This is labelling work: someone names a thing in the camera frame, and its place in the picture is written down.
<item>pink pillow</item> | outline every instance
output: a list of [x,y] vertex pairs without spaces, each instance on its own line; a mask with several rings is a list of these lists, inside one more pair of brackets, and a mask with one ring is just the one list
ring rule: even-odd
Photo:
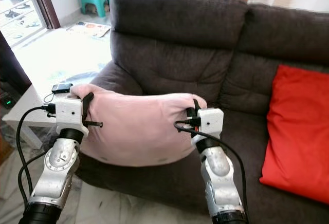
[[172,163],[192,151],[191,136],[178,133],[173,123],[186,119],[193,94],[126,96],[96,85],[76,85],[70,90],[83,99],[94,93],[87,120],[103,122],[103,128],[89,127],[81,151],[101,162],[121,166],[151,166]]

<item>red cushion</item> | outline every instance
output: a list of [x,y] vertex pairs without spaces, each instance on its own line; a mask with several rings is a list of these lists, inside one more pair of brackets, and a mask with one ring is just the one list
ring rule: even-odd
[[280,65],[260,182],[329,204],[329,74]]

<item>dark gray sofa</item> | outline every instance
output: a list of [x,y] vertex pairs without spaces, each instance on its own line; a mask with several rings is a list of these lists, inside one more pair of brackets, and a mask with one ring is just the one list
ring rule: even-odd
[[[200,95],[224,111],[223,140],[244,162],[252,224],[329,223],[329,206],[259,182],[277,66],[329,72],[329,14],[243,0],[111,0],[111,19],[113,60],[92,83],[127,95]],[[80,159],[77,175],[89,184],[208,214],[197,152],[140,168]]]

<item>sofa backrest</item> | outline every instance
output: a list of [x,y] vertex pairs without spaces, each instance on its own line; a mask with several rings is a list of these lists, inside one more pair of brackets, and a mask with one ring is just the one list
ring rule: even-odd
[[113,61],[145,94],[214,103],[238,43],[243,0],[111,0]]
[[329,72],[329,14],[249,5],[220,107],[266,115],[281,63]]

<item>white table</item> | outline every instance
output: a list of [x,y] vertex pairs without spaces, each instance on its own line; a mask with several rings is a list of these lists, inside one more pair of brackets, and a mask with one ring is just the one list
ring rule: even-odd
[[[16,130],[23,114],[33,107],[42,106],[44,104],[44,97],[49,93],[50,91],[48,93],[37,91],[34,86],[31,85],[2,120]],[[53,127],[55,123],[56,119],[47,117],[47,113],[44,110],[35,110],[29,113],[25,118],[21,129],[21,138],[23,138],[32,148],[40,149],[42,142],[29,126]]]

